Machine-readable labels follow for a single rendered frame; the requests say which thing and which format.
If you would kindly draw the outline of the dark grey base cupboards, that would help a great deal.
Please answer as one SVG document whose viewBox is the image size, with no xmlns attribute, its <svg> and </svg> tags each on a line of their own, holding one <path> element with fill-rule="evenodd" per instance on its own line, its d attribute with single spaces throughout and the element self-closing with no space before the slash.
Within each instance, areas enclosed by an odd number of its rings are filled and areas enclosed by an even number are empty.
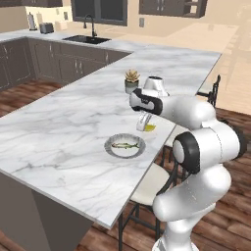
<svg viewBox="0 0 251 251">
<path fill-rule="evenodd" d="M 22 37 L 0 42 L 0 91 L 42 79 L 72 83 L 126 57 L 127 52 Z"/>
</svg>

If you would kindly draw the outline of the grey rimmed white plate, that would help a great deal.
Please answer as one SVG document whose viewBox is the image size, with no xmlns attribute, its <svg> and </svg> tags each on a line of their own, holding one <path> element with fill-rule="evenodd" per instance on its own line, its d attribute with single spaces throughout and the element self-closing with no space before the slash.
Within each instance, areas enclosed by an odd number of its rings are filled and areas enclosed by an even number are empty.
<svg viewBox="0 0 251 251">
<path fill-rule="evenodd" d="M 129 144 L 137 143 L 139 148 L 118 149 L 118 148 L 113 148 L 111 146 L 112 143 L 125 143 L 125 142 Z M 109 137 L 104 144 L 104 148 L 108 154 L 121 159 L 136 158 L 144 152 L 145 147 L 146 144 L 142 138 L 130 133 L 114 134 L 111 137 Z"/>
</svg>

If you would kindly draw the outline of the grey toaster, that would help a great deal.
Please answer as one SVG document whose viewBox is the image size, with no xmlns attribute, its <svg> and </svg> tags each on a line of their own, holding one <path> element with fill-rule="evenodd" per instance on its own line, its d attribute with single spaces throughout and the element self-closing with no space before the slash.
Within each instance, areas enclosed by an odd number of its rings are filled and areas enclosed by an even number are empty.
<svg viewBox="0 0 251 251">
<path fill-rule="evenodd" d="M 52 23 L 41 23 L 39 25 L 40 32 L 43 34 L 52 33 L 54 31 L 54 27 Z"/>
</svg>

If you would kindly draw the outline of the dark wall cupboard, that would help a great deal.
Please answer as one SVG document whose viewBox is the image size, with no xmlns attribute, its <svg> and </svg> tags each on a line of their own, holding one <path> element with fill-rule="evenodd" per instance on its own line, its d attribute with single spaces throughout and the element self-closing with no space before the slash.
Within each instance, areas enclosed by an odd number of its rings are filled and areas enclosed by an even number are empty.
<svg viewBox="0 0 251 251">
<path fill-rule="evenodd" d="M 54 8 L 63 7 L 62 0 L 0 0 L 0 8 L 2 7 L 42 7 Z"/>
</svg>

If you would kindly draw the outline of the dark framed window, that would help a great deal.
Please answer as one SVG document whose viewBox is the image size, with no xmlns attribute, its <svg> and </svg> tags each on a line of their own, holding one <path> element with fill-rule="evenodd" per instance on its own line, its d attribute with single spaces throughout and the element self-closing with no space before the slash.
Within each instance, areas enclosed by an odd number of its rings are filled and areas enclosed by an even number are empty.
<svg viewBox="0 0 251 251">
<path fill-rule="evenodd" d="M 127 26 L 127 0 L 71 0 L 74 22 Z"/>
</svg>

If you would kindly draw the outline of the black curved tap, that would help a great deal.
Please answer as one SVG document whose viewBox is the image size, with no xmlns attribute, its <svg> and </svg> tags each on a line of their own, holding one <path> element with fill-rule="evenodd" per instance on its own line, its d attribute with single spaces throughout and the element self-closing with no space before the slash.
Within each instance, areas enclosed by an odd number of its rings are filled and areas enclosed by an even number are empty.
<svg viewBox="0 0 251 251">
<path fill-rule="evenodd" d="M 90 14 L 86 14 L 84 19 L 83 19 L 83 28 L 87 28 L 87 25 L 86 25 L 86 20 L 90 18 L 91 19 L 91 34 L 92 34 L 92 37 L 96 37 L 97 36 L 97 33 L 94 29 L 94 20 L 93 20 L 93 17 L 90 15 Z"/>
</svg>

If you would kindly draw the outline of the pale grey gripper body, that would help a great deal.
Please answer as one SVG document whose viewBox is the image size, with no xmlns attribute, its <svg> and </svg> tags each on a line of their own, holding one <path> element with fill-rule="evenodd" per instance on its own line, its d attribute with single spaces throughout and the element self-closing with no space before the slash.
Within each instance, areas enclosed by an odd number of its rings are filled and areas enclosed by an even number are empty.
<svg viewBox="0 0 251 251">
<path fill-rule="evenodd" d="M 145 111 L 141 111 L 139 114 L 139 118 L 136 124 L 136 129 L 139 131 L 143 131 L 150 121 L 152 115 L 150 113 L 147 113 Z"/>
</svg>

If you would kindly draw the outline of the dark wall cupboards with shelves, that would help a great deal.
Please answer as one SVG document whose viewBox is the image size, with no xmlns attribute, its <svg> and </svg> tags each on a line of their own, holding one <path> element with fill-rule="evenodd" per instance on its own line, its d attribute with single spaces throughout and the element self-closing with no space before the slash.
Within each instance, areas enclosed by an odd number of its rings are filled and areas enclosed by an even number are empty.
<svg viewBox="0 0 251 251">
<path fill-rule="evenodd" d="M 208 0 L 139 0 L 139 14 L 199 19 Z"/>
</svg>

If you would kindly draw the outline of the succulent in grey pot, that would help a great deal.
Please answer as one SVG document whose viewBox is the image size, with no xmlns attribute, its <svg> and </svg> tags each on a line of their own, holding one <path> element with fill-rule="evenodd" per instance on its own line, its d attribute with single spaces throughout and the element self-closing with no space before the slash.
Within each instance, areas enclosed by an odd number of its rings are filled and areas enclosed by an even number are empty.
<svg viewBox="0 0 251 251">
<path fill-rule="evenodd" d="M 128 70 L 125 73 L 125 92 L 130 94 L 138 87 L 140 74 L 135 70 Z"/>
</svg>

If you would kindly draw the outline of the paper towel holder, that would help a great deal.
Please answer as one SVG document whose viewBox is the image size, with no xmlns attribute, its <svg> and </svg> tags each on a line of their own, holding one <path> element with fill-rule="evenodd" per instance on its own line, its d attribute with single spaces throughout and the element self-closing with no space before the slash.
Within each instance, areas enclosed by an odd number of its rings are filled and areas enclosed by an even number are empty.
<svg viewBox="0 0 251 251">
<path fill-rule="evenodd" d="M 34 16 L 31 12 L 28 13 L 27 19 L 28 19 L 28 24 L 29 24 L 29 30 L 31 31 L 37 30 L 37 27 L 34 21 Z"/>
</svg>

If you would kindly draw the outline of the green cooked fish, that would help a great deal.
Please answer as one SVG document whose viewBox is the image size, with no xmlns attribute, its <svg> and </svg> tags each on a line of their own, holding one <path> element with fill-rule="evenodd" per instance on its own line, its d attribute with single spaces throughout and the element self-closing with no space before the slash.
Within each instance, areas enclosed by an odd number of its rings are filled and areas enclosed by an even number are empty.
<svg viewBox="0 0 251 251">
<path fill-rule="evenodd" d="M 139 148 L 138 144 L 129 144 L 129 143 L 112 143 L 111 145 L 113 148 L 118 149 L 130 149 L 130 148 Z"/>
</svg>

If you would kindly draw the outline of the black sink basin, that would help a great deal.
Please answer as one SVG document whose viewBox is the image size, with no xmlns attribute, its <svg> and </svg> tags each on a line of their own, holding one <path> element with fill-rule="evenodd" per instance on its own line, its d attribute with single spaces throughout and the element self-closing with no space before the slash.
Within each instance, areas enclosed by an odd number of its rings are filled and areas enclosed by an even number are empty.
<svg viewBox="0 0 251 251">
<path fill-rule="evenodd" d="M 75 35 L 75 36 L 63 38 L 63 40 L 86 43 L 86 44 L 101 44 L 111 39 L 97 37 L 97 36 L 93 37 L 93 36 L 85 36 L 85 35 Z"/>
</svg>

